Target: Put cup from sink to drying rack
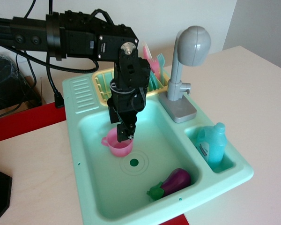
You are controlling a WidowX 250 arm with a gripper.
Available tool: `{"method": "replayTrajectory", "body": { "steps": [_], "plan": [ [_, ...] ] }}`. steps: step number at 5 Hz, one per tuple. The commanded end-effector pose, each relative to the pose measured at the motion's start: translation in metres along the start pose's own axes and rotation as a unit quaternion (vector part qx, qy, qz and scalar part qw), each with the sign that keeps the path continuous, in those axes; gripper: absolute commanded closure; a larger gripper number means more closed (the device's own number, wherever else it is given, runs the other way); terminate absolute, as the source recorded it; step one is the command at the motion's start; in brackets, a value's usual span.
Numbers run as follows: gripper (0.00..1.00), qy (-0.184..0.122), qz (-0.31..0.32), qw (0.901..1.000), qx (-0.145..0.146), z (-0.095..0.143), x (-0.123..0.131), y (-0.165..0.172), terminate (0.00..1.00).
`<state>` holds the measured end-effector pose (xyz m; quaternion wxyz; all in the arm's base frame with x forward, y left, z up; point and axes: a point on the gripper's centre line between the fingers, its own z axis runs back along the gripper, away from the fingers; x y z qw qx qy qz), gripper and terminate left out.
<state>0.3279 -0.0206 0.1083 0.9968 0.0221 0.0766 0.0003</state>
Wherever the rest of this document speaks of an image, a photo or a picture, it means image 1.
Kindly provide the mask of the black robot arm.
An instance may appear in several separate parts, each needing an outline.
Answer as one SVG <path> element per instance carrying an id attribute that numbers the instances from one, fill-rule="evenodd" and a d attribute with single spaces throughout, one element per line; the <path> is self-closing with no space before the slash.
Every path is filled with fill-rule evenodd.
<path id="1" fill-rule="evenodd" d="M 28 50 L 46 52 L 57 60 L 73 57 L 95 64 L 113 62 L 107 105 L 119 142 L 133 139 L 137 113 L 146 106 L 151 70 L 148 61 L 139 56 L 138 42 L 130 27 L 114 24 L 101 9 L 91 14 L 53 12 L 45 20 L 0 18 L 0 46 L 20 55 Z"/>

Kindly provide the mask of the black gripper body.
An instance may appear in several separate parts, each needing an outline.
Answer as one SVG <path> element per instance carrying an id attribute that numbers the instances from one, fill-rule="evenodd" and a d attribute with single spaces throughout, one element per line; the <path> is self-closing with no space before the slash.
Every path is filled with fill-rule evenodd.
<path id="1" fill-rule="evenodd" d="M 126 128 L 134 128 L 137 121 L 137 113 L 143 111 L 146 106 L 147 89 L 118 88 L 113 79 L 110 82 L 111 97 L 107 100 L 111 123 L 120 122 Z"/>

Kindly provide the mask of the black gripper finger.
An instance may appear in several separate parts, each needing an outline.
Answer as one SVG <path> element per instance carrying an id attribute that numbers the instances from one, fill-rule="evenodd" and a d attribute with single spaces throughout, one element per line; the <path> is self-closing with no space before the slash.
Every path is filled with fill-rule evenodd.
<path id="1" fill-rule="evenodd" d="M 126 127 L 124 124 L 117 125 L 117 141 L 127 141 L 134 138 L 135 125 L 130 124 Z"/>

